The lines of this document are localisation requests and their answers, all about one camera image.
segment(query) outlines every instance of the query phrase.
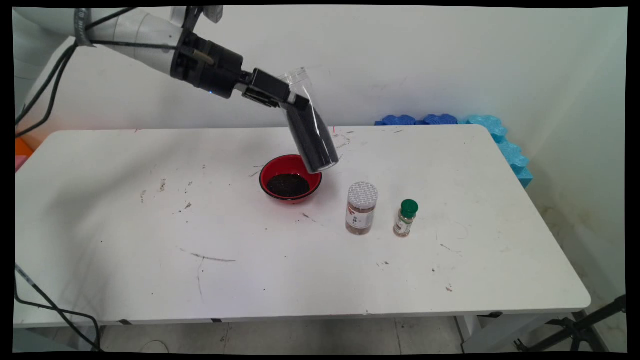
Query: spice jar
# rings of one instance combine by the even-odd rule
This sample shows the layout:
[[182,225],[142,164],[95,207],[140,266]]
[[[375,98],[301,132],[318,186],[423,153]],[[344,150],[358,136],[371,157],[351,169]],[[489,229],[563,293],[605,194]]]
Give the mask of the spice jar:
[[367,234],[373,223],[378,190],[372,184],[360,181],[349,187],[347,198],[347,230],[356,235]]
[[417,212],[417,202],[411,199],[402,201],[402,204],[400,204],[400,211],[398,211],[398,218],[396,219],[396,224],[394,226],[394,233],[401,238],[409,235],[409,231],[411,231],[411,224],[413,224],[415,214]]

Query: bottle cap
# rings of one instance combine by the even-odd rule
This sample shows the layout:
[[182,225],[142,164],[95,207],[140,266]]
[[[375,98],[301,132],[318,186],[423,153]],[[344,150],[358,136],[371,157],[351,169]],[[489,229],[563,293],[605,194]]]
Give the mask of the bottle cap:
[[348,200],[358,209],[371,209],[378,201],[378,190],[372,184],[360,181],[349,187]]
[[411,199],[402,201],[400,207],[400,213],[406,218],[414,218],[415,214],[418,212],[418,203]]

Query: jar label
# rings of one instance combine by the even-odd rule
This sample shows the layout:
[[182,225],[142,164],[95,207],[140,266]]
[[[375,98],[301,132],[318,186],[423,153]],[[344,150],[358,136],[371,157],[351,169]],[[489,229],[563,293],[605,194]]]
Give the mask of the jar label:
[[347,224],[356,229],[366,229],[373,222],[373,211],[370,213],[357,213],[347,207]]
[[396,232],[398,234],[408,233],[411,230],[411,224],[407,224],[406,222],[400,220],[400,218],[396,219]]

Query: blue foam block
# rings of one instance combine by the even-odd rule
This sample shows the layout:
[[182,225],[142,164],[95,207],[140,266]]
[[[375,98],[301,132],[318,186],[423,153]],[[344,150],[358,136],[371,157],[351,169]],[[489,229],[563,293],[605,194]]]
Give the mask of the blue foam block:
[[429,114],[424,119],[417,122],[417,125],[456,125],[458,119],[455,116],[449,114],[442,114],[440,116]]
[[496,143],[506,141],[507,128],[502,126],[502,122],[495,116],[485,115],[471,115],[463,121],[463,124],[477,124],[484,126]]
[[409,115],[401,115],[399,117],[388,115],[381,121],[376,121],[376,126],[396,126],[396,125],[415,125],[415,118]]
[[526,168],[527,164],[529,164],[529,159],[520,154],[522,149],[514,143],[505,140],[498,144],[498,149],[500,149],[504,158],[507,159],[509,166],[511,166],[516,175],[519,175]]
[[520,180],[520,184],[522,184],[522,187],[524,187],[525,189],[533,180],[533,175],[529,172],[528,168],[522,169],[521,173],[519,173],[517,176],[518,180]]

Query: white cap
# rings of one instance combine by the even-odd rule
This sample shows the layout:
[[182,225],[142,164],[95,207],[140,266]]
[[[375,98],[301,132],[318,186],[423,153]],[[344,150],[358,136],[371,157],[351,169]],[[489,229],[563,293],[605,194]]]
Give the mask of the white cap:
[[358,209],[371,209],[378,201],[378,189],[366,181],[359,181],[349,187],[348,199]]

